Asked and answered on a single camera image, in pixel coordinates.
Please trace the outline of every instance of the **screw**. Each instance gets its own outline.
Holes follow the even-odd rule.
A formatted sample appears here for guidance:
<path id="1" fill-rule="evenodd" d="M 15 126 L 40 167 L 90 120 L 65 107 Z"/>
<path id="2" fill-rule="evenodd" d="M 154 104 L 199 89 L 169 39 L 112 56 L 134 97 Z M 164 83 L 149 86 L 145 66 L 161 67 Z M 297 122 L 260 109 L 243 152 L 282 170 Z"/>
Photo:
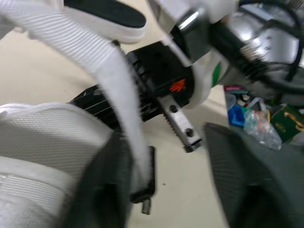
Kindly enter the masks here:
<path id="1" fill-rule="evenodd" d="M 171 105 L 170 106 L 170 111 L 173 112 L 173 113 L 177 113 L 178 109 L 175 105 Z"/>
<path id="2" fill-rule="evenodd" d="M 193 130 L 191 128 L 186 129 L 186 135 L 190 138 L 193 137 Z"/>

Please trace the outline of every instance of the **green box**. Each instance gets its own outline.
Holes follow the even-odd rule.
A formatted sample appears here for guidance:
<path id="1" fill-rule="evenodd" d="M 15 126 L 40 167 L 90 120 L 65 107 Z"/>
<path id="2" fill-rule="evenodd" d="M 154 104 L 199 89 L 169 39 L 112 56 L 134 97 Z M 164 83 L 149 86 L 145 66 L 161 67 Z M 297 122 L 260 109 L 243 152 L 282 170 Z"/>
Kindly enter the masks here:
<path id="1" fill-rule="evenodd" d="M 282 142 L 286 142 L 304 131 L 304 115 L 288 105 L 283 105 L 273 115 L 270 122 L 278 132 Z"/>

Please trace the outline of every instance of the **black plastic bracket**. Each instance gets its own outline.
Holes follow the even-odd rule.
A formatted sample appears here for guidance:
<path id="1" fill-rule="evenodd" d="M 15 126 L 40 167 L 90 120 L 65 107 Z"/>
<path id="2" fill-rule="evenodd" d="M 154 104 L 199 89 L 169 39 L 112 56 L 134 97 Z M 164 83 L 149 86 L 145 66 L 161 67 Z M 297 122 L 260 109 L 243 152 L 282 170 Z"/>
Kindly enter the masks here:
<path id="1" fill-rule="evenodd" d="M 131 203 L 142 203 L 142 213 L 150 215 L 151 212 L 151 198 L 156 192 L 156 156 L 155 148 L 150 146 L 150 156 L 151 156 L 151 180 L 148 187 L 140 192 L 131 195 Z"/>

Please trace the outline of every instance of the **black fabric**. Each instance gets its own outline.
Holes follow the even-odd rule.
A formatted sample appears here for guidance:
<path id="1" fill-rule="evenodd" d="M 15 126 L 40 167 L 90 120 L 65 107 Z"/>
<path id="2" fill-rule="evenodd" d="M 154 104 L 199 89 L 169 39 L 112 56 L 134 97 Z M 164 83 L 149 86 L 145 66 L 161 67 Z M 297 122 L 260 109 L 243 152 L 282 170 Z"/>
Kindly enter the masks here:
<path id="1" fill-rule="evenodd" d="M 132 158 L 114 133 L 85 169 L 62 228 L 124 228 L 128 221 Z"/>
<path id="2" fill-rule="evenodd" d="M 64 5 L 129 28 L 146 24 L 143 14 L 116 0 L 65 0 Z"/>
<path id="3" fill-rule="evenodd" d="M 304 153 L 268 149 L 253 138 L 208 123 L 209 156 L 231 228 L 304 227 Z"/>

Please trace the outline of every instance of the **beige floor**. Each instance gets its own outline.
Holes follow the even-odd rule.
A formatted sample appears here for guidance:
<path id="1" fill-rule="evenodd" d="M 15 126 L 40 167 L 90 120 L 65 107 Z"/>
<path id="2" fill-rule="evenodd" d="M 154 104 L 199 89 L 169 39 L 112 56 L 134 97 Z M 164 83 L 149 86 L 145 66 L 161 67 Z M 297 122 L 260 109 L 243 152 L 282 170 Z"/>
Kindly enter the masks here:
<path id="1" fill-rule="evenodd" d="M 143 41 L 124 45 L 130 51 L 158 41 L 162 32 L 143 0 L 124 0 L 147 17 Z M 0 105 L 10 102 L 40 104 L 67 102 L 94 84 L 73 63 L 38 41 L 11 32 L 0 42 Z M 214 88 L 208 100 L 194 110 L 185 111 L 195 124 L 215 122 L 227 125 L 222 87 Z M 179 139 L 162 116 L 144 124 L 149 144 L 157 148 L 158 190 L 152 214 L 140 207 L 133 210 L 131 228 L 224 228 L 226 222 L 210 175 L 204 148 L 186 154 Z"/>

